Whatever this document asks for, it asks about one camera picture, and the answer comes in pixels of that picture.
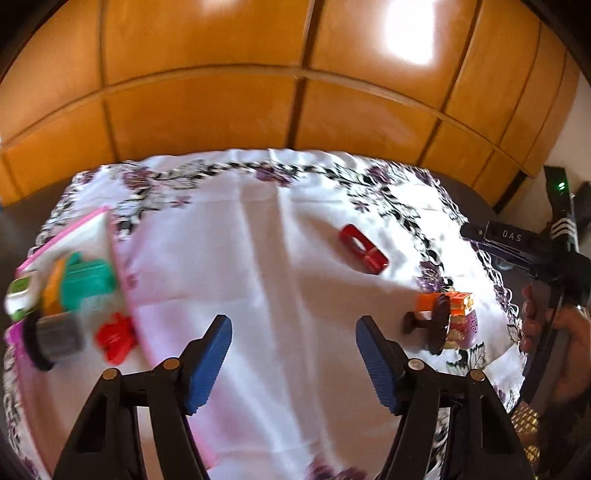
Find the wooden panel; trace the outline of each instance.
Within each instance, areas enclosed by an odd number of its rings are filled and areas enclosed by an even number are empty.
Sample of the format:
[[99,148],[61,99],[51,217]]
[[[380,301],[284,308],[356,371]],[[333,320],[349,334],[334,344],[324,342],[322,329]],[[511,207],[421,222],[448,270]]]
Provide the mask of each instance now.
[[220,73],[137,86],[106,98],[119,156],[285,146],[293,77]]
[[564,66],[563,43],[542,25],[540,46],[523,95],[500,147],[523,164],[556,97]]
[[8,206],[11,203],[18,202],[21,198],[21,194],[8,172],[4,154],[0,153],[0,205]]
[[471,186],[492,150],[483,138],[442,122],[421,166]]
[[367,80],[441,108],[476,0],[327,0],[312,68]]
[[108,0],[109,84],[196,65],[296,65],[309,0]]
[[308,83],[295,147],[343,150],[415,164],[436,118],[334,83]]
[[567,54],[558,95],[525,161],[525,172],[528,175],[536,176],[542,165],[544,165],[548,155],[550,155],[550,151],[554,147],[570,109],[573,106],[574,96],[577,93],[577,85],[579,84],[579,76],[579,67],[573,58]]
[[539,30],[519,0],[483,0],[446,113],[496,144],[530,72]]
[[102,105],[97,100],[64,111],[9,148],[6,158],[25,196],[79,171],[112,163]]
[[100,88],[99,7],[70,0],[25,45],[0,84],[2,142]]
[[501,199],[517,172],[519,168],[514,162],[495,151],[473,188],[489,205],[494,206]]

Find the red block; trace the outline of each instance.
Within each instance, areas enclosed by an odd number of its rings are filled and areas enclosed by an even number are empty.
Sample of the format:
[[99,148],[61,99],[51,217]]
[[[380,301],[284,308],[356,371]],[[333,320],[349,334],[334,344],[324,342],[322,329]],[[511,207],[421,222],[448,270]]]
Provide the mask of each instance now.
[[367,273],[379,275],[388,266],[386,256],[355,225],[345,226],[340,231],[339,238],[363,261]]
[[95,340],[105,351],[107,361],[112,365],[122,364],[131,349],[137,345],[131,317],[124,317],[119,312],[113,315],[114,322],[105,323],[98,332]]

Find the blue gripper pad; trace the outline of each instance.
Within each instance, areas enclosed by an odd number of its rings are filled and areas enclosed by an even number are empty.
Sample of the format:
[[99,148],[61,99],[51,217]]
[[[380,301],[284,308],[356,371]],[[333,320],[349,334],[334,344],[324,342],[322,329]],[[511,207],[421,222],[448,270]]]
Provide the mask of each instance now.
[[232,321],[217,315],[203,338],[189,342],[180,356],[186,413],[193,415],[207,403],[232,342]]
[[404,376],[406,354],[397,343],[388,342],[384,338],[369,315],[365,315],[357,321],[355,337],[359,353],[361,353],[380,403],[384,407],[388,407],[391,413],[398,414],[400,401],[397,398],[396,386],[397,381]]

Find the screw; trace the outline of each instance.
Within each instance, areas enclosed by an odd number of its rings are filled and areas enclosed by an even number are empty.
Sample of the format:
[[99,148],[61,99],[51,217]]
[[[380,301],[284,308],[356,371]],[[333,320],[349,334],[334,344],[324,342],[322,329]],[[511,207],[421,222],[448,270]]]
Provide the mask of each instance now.
[[105,370],[103,372],[103,378],[105,380],[113,380],[117,374],[118,374],[118,370],[116,368],[108,368],[107,370]]
[[470,376],[477,382],[482,382],[486,375],[481,370],[470,370]]
[[411,358],[408,361],[408,367],[410,368],[410,370],[421,371],[423,368],[425,368],[425,364],[422,360],[419,360],[418,358]]
[[178,360],[178,358],[167,358],[164,361],[164,368],[166,370],[176,370],[178,367],[180,367],[181,362]]

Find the wooden cabinet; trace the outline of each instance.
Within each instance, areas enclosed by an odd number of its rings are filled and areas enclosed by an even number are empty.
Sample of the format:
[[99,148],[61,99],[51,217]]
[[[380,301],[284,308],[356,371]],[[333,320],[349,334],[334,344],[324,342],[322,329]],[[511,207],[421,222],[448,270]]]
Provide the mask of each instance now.
[[0,201],[100,163],[287,147],[493,205],[538,174],[578,78],[519,0],[69,0],[0,83]]

